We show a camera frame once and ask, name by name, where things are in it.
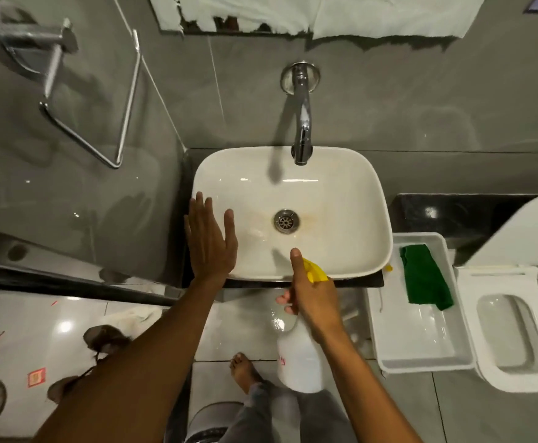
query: drain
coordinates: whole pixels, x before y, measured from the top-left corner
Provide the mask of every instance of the drain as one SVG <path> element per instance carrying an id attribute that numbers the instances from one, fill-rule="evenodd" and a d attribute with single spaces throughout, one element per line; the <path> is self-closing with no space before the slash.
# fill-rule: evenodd
<path id="1" fill-rule="evenodd" d="M 281 210 L 273 216 L 273 223 L 281 233 L 294 233 L 300 227 L 300 218 L 293 210 Z"/>

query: white sink basin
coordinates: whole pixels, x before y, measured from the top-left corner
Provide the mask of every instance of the white sink basin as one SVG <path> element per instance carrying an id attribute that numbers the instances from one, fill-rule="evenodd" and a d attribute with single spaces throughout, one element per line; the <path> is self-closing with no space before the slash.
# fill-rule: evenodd
<path id="1" fill-rule="evenodd" d="M 231 278 L 291 279 L 293 247 L 333 279 L 377 272 L 390 259 L 382 186 L 369 161 L 353 150 L 315 147 L 306 166 L 294 164 L 289 146 L 221 150 L 199 166 L 197 191 L 214 199 L 221 229 L 224 211 L 234 210 L 239 246 Z M 283 209 L 299 220 L 291 234 L 274 221 Z M 295 221 L 282 215 L 282 228 Z"/>

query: green cloth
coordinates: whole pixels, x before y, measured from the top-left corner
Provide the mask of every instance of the green cloth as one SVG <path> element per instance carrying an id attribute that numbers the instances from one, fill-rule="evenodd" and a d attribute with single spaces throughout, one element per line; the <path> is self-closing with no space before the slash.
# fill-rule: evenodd
<path id="1" fill-rule="evenodd" d="M 425 244 L 401 247 L 408 302 L 436 305 L 440 311 L 453 306 L 450 289 Z"/>

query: toilet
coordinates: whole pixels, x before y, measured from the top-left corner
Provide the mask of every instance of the toilet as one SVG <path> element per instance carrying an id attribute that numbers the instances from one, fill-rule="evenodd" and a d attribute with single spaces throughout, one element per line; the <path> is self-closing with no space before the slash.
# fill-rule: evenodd
<path id="1" fill-rule="evenodd" d="M 456 268 L 476 372 L 505 392 L 538 392 L 537 266 L 538 197 Z"/>

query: faucet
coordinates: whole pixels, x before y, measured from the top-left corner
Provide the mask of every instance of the faucet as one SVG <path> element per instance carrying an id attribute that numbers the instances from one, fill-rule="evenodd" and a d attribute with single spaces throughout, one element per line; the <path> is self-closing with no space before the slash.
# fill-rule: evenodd
<path id="1" fill-rule="evenodd" d="M 318 68 L 308 62 L 290 65 L 281 75 L 281 88 L 296 101 L 295 140 L 291 147 L 291 156 L 298 166 L 308 163 L 312 155 L 310 92 L 316 88 L 319 80 Z"/>

